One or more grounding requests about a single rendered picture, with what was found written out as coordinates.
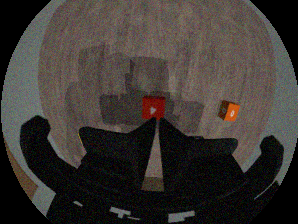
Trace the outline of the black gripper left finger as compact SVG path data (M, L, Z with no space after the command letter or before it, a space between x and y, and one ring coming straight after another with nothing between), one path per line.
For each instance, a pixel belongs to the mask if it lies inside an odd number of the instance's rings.
M85 152L98 153L110 159L129 161L130 169L133 171L134 185L136 189L141 189L146 165L152 152L156 120L156 117L152 117L129 133L84 127L80 128L78 136L84 145Z

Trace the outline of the red block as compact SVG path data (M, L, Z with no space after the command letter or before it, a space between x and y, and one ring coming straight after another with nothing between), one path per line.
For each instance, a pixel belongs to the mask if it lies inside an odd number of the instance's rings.
M160 120L160 117L164 117L165 103L165 97L142 97L142 119L150 120L152 117L156 117L157 120Z

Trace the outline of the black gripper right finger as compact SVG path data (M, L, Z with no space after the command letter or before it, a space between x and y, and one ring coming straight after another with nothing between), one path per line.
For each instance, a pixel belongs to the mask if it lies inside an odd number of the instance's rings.
M174 128L165 117L160 117L160 137L162 179L164 192L172 192L177 185L190 161L196 157L226 155L238 147L238 140L233 137L225 139L189 139L189 136Z

